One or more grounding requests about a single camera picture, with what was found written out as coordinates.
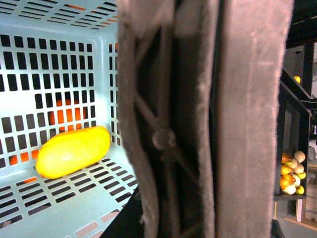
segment yellow mango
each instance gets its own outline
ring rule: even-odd
[[[103,126],[64,132],[42,146],[36,170],[46,178],[59,178],[96,163],[109,148],[110,134]]]

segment lemon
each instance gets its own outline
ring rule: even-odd
[[[295,192],[295,193],[298,194],[298,195],[303,195],[304,192],[305,192],[304,187],[301,186],[301,185],[299,185],[299,186],[296,188],[296,192]]]

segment yellow fruit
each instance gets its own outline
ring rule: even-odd
[[[301,78],[300,78],[300,76],[294,76],[294,78],[295,78],[296,82],[301,83]]]
[[[292,169],[297,168],[298,162],[296,159],[292,158],[290,162],[286,162],[285,165],[289,166]]]
[[[103,126],[64,132],[42,146],[36,170],[46,178],[59,178],[94,164],[109,148],[110,134]]]
[[[304,187],[303,187],[303,186],[299,185],[299,186],[296,188],[296,194],[298,194],[298,195],[303,195],[304,192],[305,192],[305,190],[304,190]]]
[[[304,179],[306,178],[306,173],[305,172],[302,172],[300,174],[296,174],[300,179]]]
[[[287,165],[282,165],[281,175],[286,175],[292,173],[294,170]]]
[[[293,183],[295,183],[295,178],[290,176],[290,175],[283,175],[281,176],[281,180],[280,180],[280,187],[282,190],[286,189],[288,185],[291,185]]]
[[[282,164],[287,163],[287,162],[291,162],[292,158],[286,153],[283,152],[282,153]]]
[[[294,158],[299,162],[302,163],[306,159],[306,155],[302,151],[296,151],[294,153]]]

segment shelf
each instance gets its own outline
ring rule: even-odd
[[[297,200],[297,199],[305,199],[305,195],[286,195],[286,194],[280,194],[276,195],[274,194],[274,201],[283,201],[283,200]]]

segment floor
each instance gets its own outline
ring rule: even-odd
[[[294,204],[288,201],[277,202],[276,219],[279,221],[285,238],[317,238],[317,232],[284,220],[285,216],[292,216]]]

